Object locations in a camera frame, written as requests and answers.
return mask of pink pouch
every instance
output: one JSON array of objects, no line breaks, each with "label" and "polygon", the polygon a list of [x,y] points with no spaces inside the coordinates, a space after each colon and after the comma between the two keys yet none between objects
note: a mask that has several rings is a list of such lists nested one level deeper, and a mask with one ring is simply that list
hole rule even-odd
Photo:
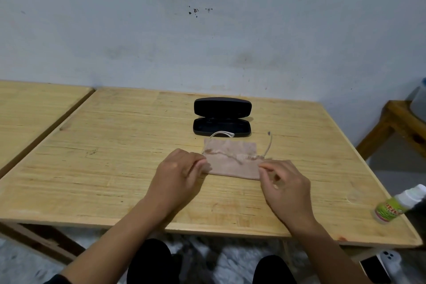
[{"label": "pink pouch", "polygon": [[203,167],[204,173],[259,179],[258,164],[263,162],[263,156],[257,155],[254,142],[206,138],[203,155],[208,163]]}]

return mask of forearm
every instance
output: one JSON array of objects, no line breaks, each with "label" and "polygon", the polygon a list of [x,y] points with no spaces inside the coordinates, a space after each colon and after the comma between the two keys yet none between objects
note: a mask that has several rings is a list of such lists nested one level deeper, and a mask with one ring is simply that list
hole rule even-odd
[{"label": "forearm", "polygon": [[155,209],[140,201],[61,274],[72,284],[117,283],[145,238],[162,219]]},{"label": "forearm", "polygon": [[306,251],[322,284],[371,284],[318,222],[291,232]]}]

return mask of bottle label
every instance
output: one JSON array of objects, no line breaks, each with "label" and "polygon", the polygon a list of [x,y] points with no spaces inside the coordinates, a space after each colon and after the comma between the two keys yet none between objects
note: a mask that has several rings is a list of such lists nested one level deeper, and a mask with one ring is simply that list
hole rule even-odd
[{"label": "bottle label", "polygon": [[375,213],[380,220],[384,222],[390,222],[408,210],[409,209],[401,206],[399,202],[394,197],[392,197],[385,202],[379,203],[375,209]]}]

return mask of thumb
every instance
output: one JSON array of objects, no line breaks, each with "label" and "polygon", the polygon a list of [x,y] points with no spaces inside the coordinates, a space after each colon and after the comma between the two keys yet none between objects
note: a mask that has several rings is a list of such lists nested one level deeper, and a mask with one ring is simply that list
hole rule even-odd
[{"label": "thumb", "polygon": [[263,167],[259,167],[259,174],[260,187],[262,188],[263,194],[267,195],[269,193],[273,193],[272,191],[276,191],[271,179],[269,179],[268,171],[266,171]]},{"label": "thumb", "polygon": [[191,182],[195,182],[195,180],[200,176],[201,169],[203,168],[203,165],[207,163],[207,159],[202,159],[197,161],[188,174],[188,179]]}]

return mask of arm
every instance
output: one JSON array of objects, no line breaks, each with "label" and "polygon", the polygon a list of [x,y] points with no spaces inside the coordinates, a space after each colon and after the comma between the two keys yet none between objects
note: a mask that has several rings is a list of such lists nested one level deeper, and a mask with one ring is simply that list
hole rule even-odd
[{"label": "arm", "polygon": [[[311,182],[290,161],[259,164],[266,201],[306,251],[322,284],[371,284],[326,230],[315,220]],[[276,173],[271,180],[268,171]]]},{"label": "arm", "polygon": [[145,197],[61,275],[72,284],[117,283],[145,238],[186,203],[206,159],[181,149],[160,163]]}]

